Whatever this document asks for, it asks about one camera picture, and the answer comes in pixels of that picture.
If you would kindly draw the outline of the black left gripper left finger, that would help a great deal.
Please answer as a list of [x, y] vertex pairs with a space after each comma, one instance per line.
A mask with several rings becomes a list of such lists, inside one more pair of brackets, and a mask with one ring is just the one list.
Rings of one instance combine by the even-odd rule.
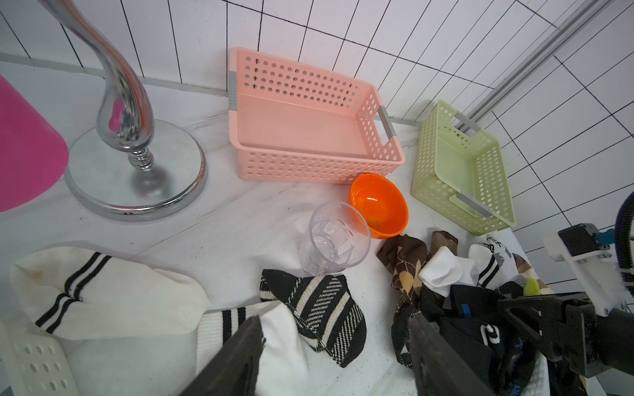
[[265, 337], [259, 316], [222, 327], [222, 347], [183, 390], [183, 395], [254, 395]]

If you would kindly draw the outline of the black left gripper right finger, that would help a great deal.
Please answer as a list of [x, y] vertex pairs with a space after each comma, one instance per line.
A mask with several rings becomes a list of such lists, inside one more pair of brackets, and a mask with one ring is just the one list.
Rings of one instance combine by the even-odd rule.
[[409, 319], [409, 350], [418, 395], [494, 395], [422, 315]]

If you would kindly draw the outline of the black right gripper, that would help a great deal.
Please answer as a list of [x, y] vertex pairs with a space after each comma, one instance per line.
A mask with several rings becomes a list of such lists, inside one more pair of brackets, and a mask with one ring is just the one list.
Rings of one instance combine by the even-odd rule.
[[500, 300], [497, 310], [548, 361], [566, 361], [585, 378], [610, 369], [633, 374], [632, 313], [599, 315], [584, 293]]

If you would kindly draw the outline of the white sock black striped cuff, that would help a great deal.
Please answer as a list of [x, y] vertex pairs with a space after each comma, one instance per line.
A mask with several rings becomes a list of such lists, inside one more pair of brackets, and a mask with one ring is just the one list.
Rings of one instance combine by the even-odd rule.
[[265, 339], [257, 395], [305, 395], [309, 366], [297, 325], [280, 301], [205, 313], [197, 328], [196, 373], [221, 350], [247, 318], [258, 316]]

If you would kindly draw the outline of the white sock with black leaves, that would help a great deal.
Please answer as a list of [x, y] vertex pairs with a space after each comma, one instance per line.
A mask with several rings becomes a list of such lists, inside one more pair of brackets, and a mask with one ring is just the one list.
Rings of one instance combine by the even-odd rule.
[[518, 275], [514, 255], [493, 235], [472, 244], [468, 258], [475, 262], [477, 285], [481, 287], [495, 290]]

